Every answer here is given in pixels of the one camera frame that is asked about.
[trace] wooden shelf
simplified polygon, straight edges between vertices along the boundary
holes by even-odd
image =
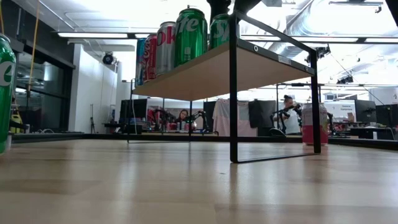
[[[310,67],[245,40],[237,46],[238,91],[314,75]],[[195,101],[229,93],[229,43],[197,57],[155,80],[138,86],[135,95]]]

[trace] sprite can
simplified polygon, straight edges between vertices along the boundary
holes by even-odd
[[[228,14],[220,14],[214,17],[210,25],[210,49],[229,41],[228,19]]]
[[[198,9],[184,9],[177,19],[175,35],[175,67],[207,51],[207,22]]]
[[[10,40],[0,34],[0,154],[6,150],[15,66]]]

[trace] blue soda can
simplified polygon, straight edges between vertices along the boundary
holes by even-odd
[[[138,39],[137,60],[136,60],[136,86],[142,86],[144,84],[144,70],[145,70],[144,46],[145,46],[145,38]]]

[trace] glass wall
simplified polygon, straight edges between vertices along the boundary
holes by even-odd
[[[30,133],[67,131],[72,77],[65,74],[64,69],[35,58],[30,78],[31,60],[32,56],[27,53],[21,53],[18,56],[11,119],[18,123],[28,124]],[[29,82],[31,91],[28,100]]]

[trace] white cloth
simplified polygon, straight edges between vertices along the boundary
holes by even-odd
[[[218,99],[213,113],[213,130],[219,136],[229,136],[229,100]],[[238,136],[256,137],[257,128],[250,127],[249,103],[238,102]]]
[[[290,114],[290,117],[284,120],[286,126],[286,134],[300,133],[299,116],[293,109],[290,109],[288,113]]]

